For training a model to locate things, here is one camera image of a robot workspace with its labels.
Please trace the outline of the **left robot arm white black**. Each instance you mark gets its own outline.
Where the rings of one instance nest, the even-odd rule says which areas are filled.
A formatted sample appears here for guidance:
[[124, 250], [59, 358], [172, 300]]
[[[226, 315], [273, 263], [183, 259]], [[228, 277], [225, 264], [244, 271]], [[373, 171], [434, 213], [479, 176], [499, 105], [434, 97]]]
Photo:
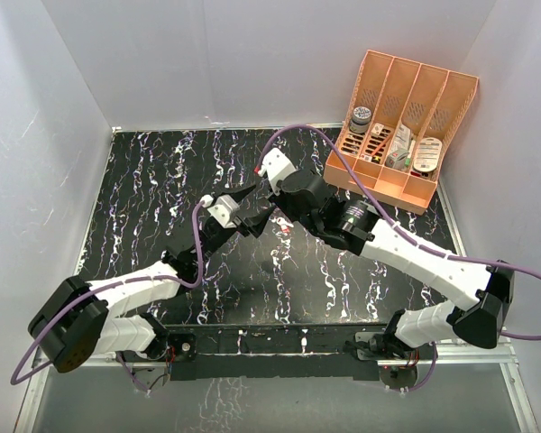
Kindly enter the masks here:
[[274, 206], [241, 216], [240, 203], [252, 187], [205, 195], [180, 224], [152, 265], [108, 280], [65, 279], [32, 318], [28, 332], [36, 347], [60, 373], [81, 366], [92, 355], [139, 352], [163, 357], [168, 333], [156, 318], [133, 310], [173, 299], [199, 287], [206, 261], [235, 234], [258, 237]]

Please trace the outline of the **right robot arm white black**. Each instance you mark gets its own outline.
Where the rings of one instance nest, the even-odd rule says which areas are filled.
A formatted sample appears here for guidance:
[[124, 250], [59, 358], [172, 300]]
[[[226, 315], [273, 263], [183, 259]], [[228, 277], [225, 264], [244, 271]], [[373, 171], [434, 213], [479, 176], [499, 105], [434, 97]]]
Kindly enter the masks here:
[[438, 291], [445, 301], [419, 310], [398, 310], [385, 331], [356, 348], [374, 355], [405, 357], [424, 344], [460, 338], [483, 349], [497, 346], [513, 295], [514, 274], [502, 266], [459, 263], [422, 252], [364, 199], [340, 200], [311, 170], [269, 177], [268, 199], [292, 222], [329, 246], [384, 263]]

